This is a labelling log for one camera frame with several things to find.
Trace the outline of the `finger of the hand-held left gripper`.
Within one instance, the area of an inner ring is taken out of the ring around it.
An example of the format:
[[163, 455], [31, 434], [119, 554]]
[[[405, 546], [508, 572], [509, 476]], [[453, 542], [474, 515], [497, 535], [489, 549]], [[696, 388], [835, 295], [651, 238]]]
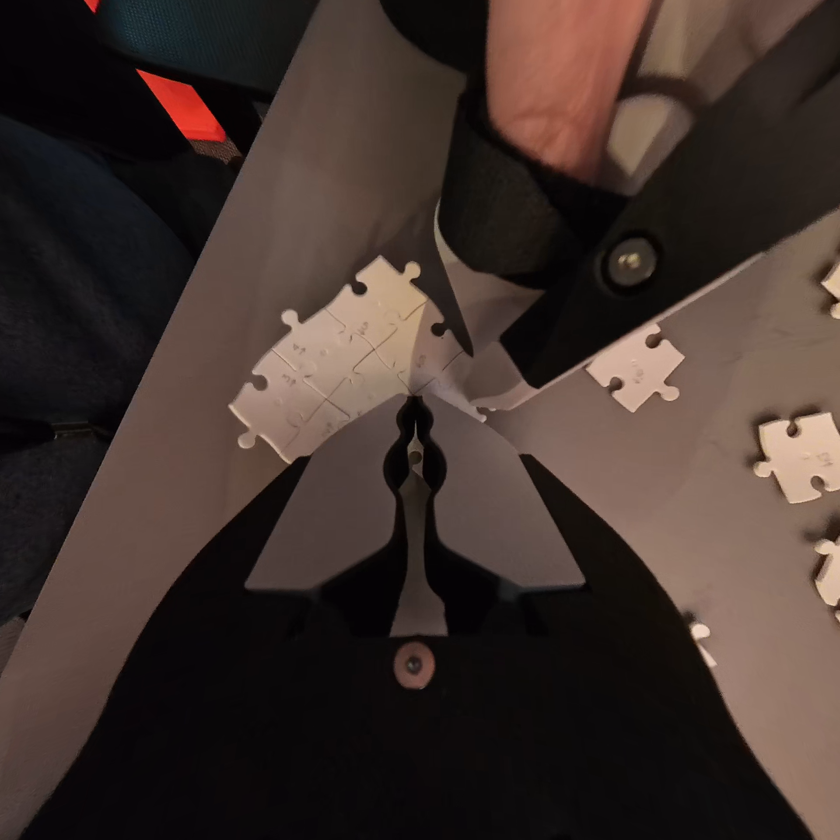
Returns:
[[540, 290], [469, 268], [450, 248], [439, 226], [440, 204], [434, 210], [434, 242], [443, 264], [453, 302], [445, 305], [446, 319], [466, 361], [450, 375], [455, 393], [472, 412], [507, 411], [535, 395], [519, 383], [518, 374], [501, 351], [499, 339], [542, 295]]

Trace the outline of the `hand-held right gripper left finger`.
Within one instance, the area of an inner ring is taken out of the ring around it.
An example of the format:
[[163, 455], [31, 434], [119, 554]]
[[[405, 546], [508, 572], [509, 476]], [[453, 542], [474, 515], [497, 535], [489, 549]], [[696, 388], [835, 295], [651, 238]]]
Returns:
[[396, 395], [342, 427], [303, 470], [246, 582], [251, 591], [307, 592], [368, 559], [390, 541], [399, 490], [410, 471], [404, 412]]

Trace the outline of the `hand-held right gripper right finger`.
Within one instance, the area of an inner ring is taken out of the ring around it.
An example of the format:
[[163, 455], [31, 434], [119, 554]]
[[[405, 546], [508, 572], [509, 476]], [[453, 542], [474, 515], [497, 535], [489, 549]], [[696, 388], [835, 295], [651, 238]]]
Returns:
[[433, 502], [443, 546], [524, 590], [582, 587], [583, 573], [518, 451], [443, 399], [423, 402], [430, 443], [444, 461]]

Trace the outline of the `assembled white puzzle section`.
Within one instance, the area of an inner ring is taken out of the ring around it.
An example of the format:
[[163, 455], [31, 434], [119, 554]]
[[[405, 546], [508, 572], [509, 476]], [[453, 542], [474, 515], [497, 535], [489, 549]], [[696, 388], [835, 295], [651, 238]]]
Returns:
[[473, 360], [415, 284], [421, 272], [380, 255], [309, 318], [283, 311], [287, 333], [228, 406], [244, 426], [238, 446], [262, 440], [290, 464], [395, 396], [438, 396], [484, 423], [463, 390]]

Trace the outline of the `scattered loose puzzle pieces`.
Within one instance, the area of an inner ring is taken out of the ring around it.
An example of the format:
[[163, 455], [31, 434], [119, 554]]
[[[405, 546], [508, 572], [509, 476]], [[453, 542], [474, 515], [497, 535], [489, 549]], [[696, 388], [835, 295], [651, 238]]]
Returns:
[[816, 658], [835, 634], [838, 300], [832, 253], [777, 253], [698, 301], [680, 376], [697, 427], [668, 521], [720, 677]]

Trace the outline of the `person's left hand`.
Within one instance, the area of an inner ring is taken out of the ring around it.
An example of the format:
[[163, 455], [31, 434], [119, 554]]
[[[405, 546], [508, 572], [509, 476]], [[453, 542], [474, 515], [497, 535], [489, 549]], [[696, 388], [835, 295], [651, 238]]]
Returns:
[[530, 160], [594, 183], [649, 1], [491, 1], [486, 104]]

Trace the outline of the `red panel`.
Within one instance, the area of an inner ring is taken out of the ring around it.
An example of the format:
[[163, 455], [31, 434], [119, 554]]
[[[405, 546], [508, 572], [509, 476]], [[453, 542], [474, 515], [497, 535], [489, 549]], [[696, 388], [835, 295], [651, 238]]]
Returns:
[[196, 90], [188, 84], [137, 69], [183, 136], [193, 142], [223, 143], [227, 135]]

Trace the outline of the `office chair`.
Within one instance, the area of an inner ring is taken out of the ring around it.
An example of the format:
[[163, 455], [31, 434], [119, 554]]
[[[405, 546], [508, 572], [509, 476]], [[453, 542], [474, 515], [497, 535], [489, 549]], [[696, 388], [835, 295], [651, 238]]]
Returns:
[[276, 95], [319, 1], [101, 1], [101, 42], [132, 66], [183, 82]]

